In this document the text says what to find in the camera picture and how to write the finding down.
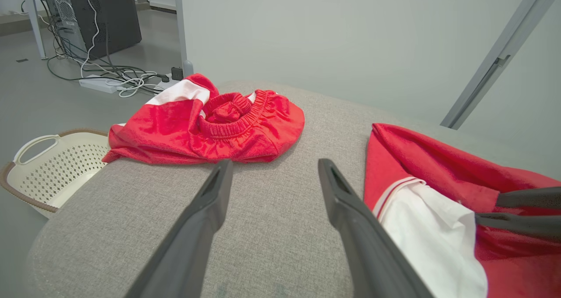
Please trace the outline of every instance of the gray cushion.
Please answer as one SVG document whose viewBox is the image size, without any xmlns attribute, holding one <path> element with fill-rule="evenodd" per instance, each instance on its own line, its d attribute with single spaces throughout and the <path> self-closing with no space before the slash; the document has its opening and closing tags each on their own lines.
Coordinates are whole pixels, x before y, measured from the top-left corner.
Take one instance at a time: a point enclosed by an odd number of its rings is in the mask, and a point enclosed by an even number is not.
<svg viewBox="0 0 561 298">
<path fill-rule="evenodd" d="M 219 87 L 244 94 L 255 89 L 287 96 L 303 109 L 306 126 L 274 162 L 234 164 L 228 214 L 212 244 L 203 297 L 352 296 L 342 242 L 325 212 L 317 160 L 331 158 L 362 195 L 373 122 L 398 124 L 500 164 L 558 177 L 530 156 L 375 108 L 266 82 Z M 103 168 L 36 239 L 27 266 L 32 296 L 124 296 L 212 167 L 118 160 Z"/>
</svg>

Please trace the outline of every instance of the red clothing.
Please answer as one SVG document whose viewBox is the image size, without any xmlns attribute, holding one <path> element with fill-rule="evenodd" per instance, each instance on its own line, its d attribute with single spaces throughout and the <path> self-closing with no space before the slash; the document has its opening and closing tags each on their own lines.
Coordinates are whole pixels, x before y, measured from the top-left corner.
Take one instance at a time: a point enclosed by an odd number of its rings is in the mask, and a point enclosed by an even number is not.
<svg viewBox="0 0 561 298">
<path fill-rule="evenodd" d="M 499 166 L 405 128 L 374 124 L 364 201 L 375 216 L 396 184 L 412 177 L 476 213 L 561 215 L 538 208 L 495 207 L 498 194 L 561 186 L 561 182 Z M 490 298 L 561 297 L 560 244 L 478 226 L 475 257 L 485 269 Z"/>
<path fill-rule="evenodd" d="M 113 125 L 104 162 L 150 164 L 271 162 L 300 137 L 303 111 L 284 96 L 257 90 L 219 95 L 193 74 L 148 101 L 125 126 Z"/>
</svg>

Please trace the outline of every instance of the computer tower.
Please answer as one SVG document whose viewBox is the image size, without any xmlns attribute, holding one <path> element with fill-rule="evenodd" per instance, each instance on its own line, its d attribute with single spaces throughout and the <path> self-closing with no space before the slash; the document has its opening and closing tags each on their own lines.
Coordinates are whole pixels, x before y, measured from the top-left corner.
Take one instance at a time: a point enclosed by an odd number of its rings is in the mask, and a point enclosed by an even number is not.
<svg viewBox="0 0 561 298">
<path fill-rule="evenodd" d="M 64 50 L 73 57 L 86 58 L 92 37 L 99 33 L 90 52 L 92 60 L 140 42 L 140 26 L 135 0 L 46 0 L 52 15 L 51 29 L 59 35 Z"/>
</svg>

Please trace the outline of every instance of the laundry basket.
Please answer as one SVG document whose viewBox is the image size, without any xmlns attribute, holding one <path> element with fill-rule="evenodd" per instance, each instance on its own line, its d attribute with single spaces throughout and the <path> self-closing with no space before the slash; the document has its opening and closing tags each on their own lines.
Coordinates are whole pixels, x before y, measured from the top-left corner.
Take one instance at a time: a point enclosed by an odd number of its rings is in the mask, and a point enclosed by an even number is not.
<svg viewBox="0 0 561 298">
<path fill-rule="evenodd" d="M 23 154 L 45 140 L 54 144 L 21 162 Z M 104 165 L 107 133 L 76 129 L 35 138 L 16 153 L 0 174 L 0 184 L 14 196 L 34 206 L 41 214 L 54 213 Z"/>
</svg>

